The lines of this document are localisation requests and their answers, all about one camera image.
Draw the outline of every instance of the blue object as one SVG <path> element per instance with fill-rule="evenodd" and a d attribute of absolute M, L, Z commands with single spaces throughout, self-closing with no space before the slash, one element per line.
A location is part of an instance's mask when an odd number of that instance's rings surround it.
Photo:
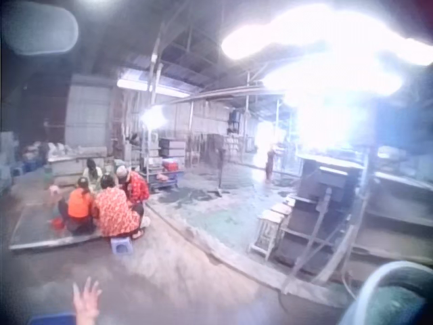
<path fill-rule="evenodd" d="M 133 253 L 131 238 L 111 238 L 111 249 L 115 255 L 130 255 Z"/>
<path fill-rule="evenodd" d="M 55 315 L 45 315 L 32 317 L 28 325 L 75 325 L 76 319 L 73 313 L 58 313 Z"/>

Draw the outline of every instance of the red floral shirt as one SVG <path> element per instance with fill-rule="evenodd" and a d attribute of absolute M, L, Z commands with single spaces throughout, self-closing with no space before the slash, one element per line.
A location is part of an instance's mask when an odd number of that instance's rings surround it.
<path fill-rule="evenodd" d="M 127 195 L 120 188 L 106 188 L 95 200 L 103 236 L 117 236 L 139 227 L 139 215 L 128 206 Z"/>
<path fill-rule="evenodd" d="M 147 183 L 136 171 L 130 171 L 131 178 L 127 184 L 128 199 L 133 204 L 141 203 L 149 198 Z"/>

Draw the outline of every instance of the blue container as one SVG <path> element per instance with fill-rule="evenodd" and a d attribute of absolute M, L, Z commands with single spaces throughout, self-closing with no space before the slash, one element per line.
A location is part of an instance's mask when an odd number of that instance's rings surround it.
<path fill-rule="evenodd" d="M 54 315 L 36 316 L 28 321 L 28 325 L 75 325 L 73 313 L 57 313 Z"/>

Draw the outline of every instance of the hand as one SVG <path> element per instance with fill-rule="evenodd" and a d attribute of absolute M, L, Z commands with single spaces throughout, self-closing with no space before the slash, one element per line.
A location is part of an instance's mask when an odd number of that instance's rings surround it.
<path fill-rule="evenodd" d="M 97 300 L 102 290 L 98 289 L 99 282 L 95 281 L 91 287 L 91 279 L 87 278 L 83 293 L 74 283 L 74 307 L 76 312 L 76 325 L 94 325 L 96 317 L 99 315 Z"/>

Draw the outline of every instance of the black hair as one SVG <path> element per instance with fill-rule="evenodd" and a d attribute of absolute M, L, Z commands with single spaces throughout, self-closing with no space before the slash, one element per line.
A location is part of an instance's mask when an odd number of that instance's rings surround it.
<path fill-rule="evenodd" d="M 87 168 L 89 169 L 89 176 L 91 176 L 93 179 L 97 179 L 97 170 L 96 170 L 96 163 L 92 158 L 87 159 Z"/>
<path fill-rule="evenodd" d="M 86 177 L 80 177 L 78 179 L 77 184 L 79 188 L 83 189 L 83 193 L 82 193 L 83 196 L 90 192 L 89 180 Z"/>
<path fill-rule="evenodd" d="M 113 188 L 115 186 L 114 178 L 110 174 L 104 174 L 101 178 L 101 188 Z"/>

